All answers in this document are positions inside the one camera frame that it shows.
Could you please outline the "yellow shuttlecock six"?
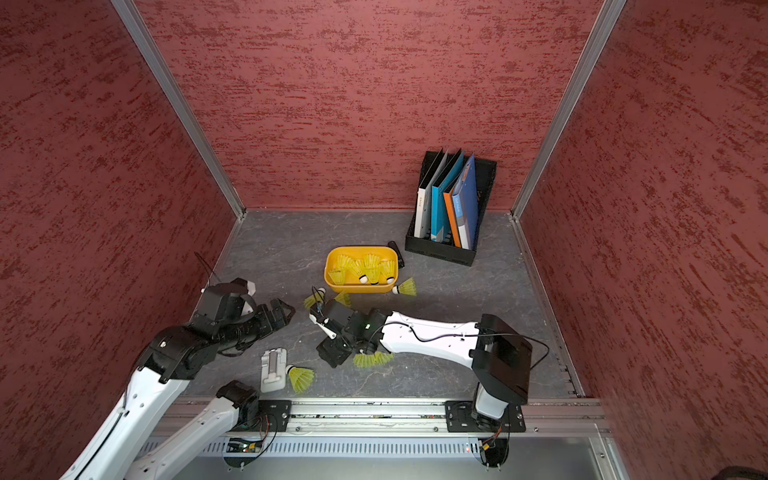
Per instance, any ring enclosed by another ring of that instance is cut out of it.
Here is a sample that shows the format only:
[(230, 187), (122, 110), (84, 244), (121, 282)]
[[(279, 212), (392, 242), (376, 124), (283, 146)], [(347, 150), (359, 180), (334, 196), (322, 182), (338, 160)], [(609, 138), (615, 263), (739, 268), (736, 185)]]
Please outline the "yellow shuttlecock six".
[(324, 287), (312, 287), (312, 293), (309, 297), (307, 297), (304, 302), (304, 308), (307, 311), (310, 311), (316, 304), (324, 304), (325, 303), (325, 293), (326, 290)]

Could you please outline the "yellow shuttlecock four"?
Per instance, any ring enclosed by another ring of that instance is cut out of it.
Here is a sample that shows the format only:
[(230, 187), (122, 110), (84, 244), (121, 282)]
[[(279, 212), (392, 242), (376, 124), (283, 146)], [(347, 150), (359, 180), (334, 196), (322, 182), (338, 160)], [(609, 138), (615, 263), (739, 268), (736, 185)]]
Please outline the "yellow shuttlecock four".
[(347, 308), (352, 308), (351, 298), (347, 292), (338, 293), (334, 300)]

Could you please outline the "yellow plastic storage box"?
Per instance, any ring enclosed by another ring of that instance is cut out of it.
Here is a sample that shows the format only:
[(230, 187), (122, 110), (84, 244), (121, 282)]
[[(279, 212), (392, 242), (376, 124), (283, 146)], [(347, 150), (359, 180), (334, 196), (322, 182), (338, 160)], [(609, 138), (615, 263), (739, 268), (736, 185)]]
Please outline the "yellow plastic storage box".
[(375, 254), (381, 258), (382, 262), (385, 260), (397, 261), (395, 252), (390, 248), (388, 248), (387, 246), (342, 246), (342, 247), (337, 247), (331, 250), (326, 258), (326, 263), (324, 267), (324, 280), (326, 284), (337, 293), (340, 293), (340, 292), (358, 293), (358, 294), (389, 293), (392, 291), (396, 282), (399, 280), (399, 269), (398, 269), (396, 280), (391, 285), (388, 285), (384, 280), (381, 279), (381, 277), (380, 277), (380, 282), (377, 285), (370, 285), (369, 283), (360, 284), (356, 279), (355, 275), (352, 273), (352, 271), (349, 271), (347, 272), (346, 283), (344, 285), (334, 285), (331, 283), (331, 280), (328, 277), (327, 271), (334, 269), (335, 257), (339, 254), (346, 254), (352, 257), (353, 259), (361, 260), (362, 262), (366, 254)]

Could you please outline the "yellow shuttlecock two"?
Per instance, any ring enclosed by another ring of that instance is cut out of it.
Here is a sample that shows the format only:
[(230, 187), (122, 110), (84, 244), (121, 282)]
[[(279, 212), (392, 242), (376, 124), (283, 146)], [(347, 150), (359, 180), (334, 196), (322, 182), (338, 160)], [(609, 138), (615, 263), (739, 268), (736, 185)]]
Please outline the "yellow shuttlecock two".
[(352, 271), (356, 266), (356, 260), (346, 254), (339, 254), (335, 257), (334, 268), (344, 272)]

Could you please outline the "yellow shuttlecock seven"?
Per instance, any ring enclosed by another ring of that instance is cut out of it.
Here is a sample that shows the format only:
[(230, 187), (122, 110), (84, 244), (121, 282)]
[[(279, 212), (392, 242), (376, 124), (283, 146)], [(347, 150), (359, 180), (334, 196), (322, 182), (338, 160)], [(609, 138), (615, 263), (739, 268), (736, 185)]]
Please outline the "yellow shuttlecock seven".
[(353, 260), (350, 264), (350, 270), (360, 284), (368, 283), (367, 269), (361, 260)]

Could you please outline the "yellow shuttlecock one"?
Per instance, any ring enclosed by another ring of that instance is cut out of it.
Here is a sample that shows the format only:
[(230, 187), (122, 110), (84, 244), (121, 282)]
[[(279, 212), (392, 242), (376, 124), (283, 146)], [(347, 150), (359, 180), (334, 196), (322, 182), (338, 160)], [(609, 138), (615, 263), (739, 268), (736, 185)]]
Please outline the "yellow shuttlecock one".
[(363, 269), (367, 282), (370, 285), (377, 285), (380, 282), (382, 260), (375, 254), (366, 254), (363, 259)]

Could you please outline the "yellow shuttlecock five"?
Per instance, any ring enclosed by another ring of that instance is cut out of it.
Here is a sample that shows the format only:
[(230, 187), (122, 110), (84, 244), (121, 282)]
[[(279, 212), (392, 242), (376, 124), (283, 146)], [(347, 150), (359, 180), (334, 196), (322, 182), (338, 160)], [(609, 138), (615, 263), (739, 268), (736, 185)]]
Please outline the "yellow shuttlecock five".
[(408, 278), (399, 285), (396, 285), (392, 289), (392, 293), (395, 295), (405, 295), (409, 297), (415, 297), (418, 295), (418, 289), (415, 279), (413, 277)]

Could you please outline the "yellow shuttlecock three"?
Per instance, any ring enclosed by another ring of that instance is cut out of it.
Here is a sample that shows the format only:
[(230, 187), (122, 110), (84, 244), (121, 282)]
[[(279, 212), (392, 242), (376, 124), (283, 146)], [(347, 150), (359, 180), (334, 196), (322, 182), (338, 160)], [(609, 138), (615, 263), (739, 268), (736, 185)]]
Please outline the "yellow shuttlecock three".
[(398, 262), (396, 260), (385, 260), (380, 264), (380, 277), (388, 285), (395, 282), (398, 273)]

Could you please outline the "yellow shuttlecock nine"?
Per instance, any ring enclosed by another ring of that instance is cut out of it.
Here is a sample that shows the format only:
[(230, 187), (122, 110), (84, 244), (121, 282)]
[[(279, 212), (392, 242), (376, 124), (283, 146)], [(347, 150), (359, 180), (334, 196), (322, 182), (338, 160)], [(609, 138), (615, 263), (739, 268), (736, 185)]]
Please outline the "yellow shuttlecock nine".
[(383, 352), (376, 352), (374, 354), (356, 354), (353, 358), (353, 364), (357, 368), (368, 369), (386, 365), (391, 362), (393, 358), (393, 354)]

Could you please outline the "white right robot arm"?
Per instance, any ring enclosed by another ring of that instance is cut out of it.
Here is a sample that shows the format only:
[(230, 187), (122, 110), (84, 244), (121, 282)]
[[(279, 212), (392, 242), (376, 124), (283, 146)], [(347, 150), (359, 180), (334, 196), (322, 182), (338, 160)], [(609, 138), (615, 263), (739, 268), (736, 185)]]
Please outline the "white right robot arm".
[(478, 321), (447, 323), (391, 310), (365, 314), (317, 298), (307, 310), (310, 321), (326, 335), (317, 351), (330, 367), (352, 358), (357, 367), (370, 368), (401, 353), (458, 364), (478, 380), (472, 414), (485, 421), (500, 421), (512, 406), (528, 402), (530, 373), (550, 353), (545, 342), (518, 333), (490, 314)]

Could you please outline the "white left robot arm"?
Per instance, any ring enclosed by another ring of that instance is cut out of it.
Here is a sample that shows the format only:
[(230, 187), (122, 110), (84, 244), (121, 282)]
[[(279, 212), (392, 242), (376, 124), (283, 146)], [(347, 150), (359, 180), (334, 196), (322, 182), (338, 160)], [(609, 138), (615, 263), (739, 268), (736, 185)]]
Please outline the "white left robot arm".
[(139, 452), (175, 400), (217, 356), (242, 353), (285, 327), (295, 310), (281, 300), (258, 305), (248, 294), (205, 298), (186, 324), (159, 333), (141, 354), (124, 393), (66, 479), (172, 479), (225, 433), (263, 433), (266, 450), (287, 428), (288, 403), (262, 402), (233, 380), (186, 425), (149, 453)]

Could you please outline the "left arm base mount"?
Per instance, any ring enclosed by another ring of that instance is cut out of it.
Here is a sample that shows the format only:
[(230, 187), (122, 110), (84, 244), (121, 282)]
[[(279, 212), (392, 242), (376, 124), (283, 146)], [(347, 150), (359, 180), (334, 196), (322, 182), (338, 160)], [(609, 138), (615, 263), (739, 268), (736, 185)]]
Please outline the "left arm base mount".
[(292, 406), (291, 400), (259, 400), (253, 429), (260, 433), (285, 432), (291, 419)]

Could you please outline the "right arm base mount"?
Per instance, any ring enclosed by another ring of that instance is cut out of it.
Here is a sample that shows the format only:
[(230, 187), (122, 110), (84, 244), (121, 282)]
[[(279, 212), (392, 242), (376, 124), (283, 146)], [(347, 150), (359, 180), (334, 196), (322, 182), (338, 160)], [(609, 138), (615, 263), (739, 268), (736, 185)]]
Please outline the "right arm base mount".
[(523, 433), (526, 424), (520, 405), (508, 405), (500, 419), (477, 413), (470, 401), (446, 401), (447, 430), (451, 433)]

